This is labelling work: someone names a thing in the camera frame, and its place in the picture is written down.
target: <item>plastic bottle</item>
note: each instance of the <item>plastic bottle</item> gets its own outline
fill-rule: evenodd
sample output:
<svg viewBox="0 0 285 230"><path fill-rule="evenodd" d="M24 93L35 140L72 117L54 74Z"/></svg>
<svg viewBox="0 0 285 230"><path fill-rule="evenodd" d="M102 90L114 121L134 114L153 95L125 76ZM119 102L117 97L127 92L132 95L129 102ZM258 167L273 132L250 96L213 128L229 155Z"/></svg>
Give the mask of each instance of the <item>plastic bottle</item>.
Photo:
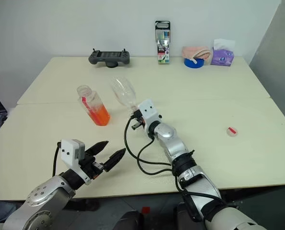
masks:
<svg viewBox="0 0 285 230"><path fill-rule="evenodd" d="M98 93L92 91L89 86L81 85L77 89L79 102L97 126L106 126L110 116L104 107Z"/></svg>
<svg viewBox="0 0 285 230"><path fill-rule="evenodd" d="M137 110L134 87L125 77L111 77L110 86L120 104L132 111Z"/></svg>

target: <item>game controller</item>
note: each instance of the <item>game controller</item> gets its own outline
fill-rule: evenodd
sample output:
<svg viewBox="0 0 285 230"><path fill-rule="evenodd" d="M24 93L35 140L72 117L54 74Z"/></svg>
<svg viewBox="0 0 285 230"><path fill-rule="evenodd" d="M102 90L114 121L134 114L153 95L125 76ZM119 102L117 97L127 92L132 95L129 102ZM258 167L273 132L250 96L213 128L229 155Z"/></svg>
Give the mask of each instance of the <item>game controller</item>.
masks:
<svg viewBox="0 0 285 230"><path fill-rule="evenodd" d="M114 68L118 66L119 61L124 64L129 64L130 62L130 53L125 49L121 52L102 52L100 50L93 50L93 53L88 58L89 62L93 65L99 61L104 61L107 67Z"/></svg>

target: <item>tissue box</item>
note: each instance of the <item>tissue box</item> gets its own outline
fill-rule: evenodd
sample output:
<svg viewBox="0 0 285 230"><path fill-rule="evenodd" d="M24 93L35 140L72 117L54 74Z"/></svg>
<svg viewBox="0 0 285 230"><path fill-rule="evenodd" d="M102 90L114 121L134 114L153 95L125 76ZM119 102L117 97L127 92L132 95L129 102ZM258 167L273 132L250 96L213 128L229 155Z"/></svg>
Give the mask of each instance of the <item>tissue box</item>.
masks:
<svg viewBox="0 0 285 230"><path fill-rule="evenodd" d="M233 58L234 54L232 51L225 49L214 50L213 48L213 58L211 61L211 65L231 66Z"/></svg>

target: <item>red object on floor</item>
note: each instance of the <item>red object on floor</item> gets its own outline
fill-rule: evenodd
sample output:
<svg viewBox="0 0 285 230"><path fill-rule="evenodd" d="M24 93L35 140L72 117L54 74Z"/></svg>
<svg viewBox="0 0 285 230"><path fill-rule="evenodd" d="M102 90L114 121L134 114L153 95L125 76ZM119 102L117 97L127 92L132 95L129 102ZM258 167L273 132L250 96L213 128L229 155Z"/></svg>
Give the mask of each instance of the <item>red object on floor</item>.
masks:
<svg viewBox="0 0 285 230"><path fill-rule="evenodd" d="M149 214L150 213L150 207L142 207L142 214Z"/></svg>

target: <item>orange liquid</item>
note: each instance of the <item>orange liquid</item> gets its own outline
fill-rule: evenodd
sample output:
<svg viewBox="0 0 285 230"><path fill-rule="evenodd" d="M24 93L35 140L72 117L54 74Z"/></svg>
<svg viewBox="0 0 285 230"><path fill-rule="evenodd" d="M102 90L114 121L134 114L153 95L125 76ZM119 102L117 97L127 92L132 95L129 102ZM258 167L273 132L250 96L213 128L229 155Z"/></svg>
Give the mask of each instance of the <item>orange liquid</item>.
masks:
<svg viewBox="0 0 285 230"><path fill-rule="evenodd" d="M110 116L104 105L101 105L101 107L97 110L90 111L88 115L97 126L106 126L110 119Z"/></svg>

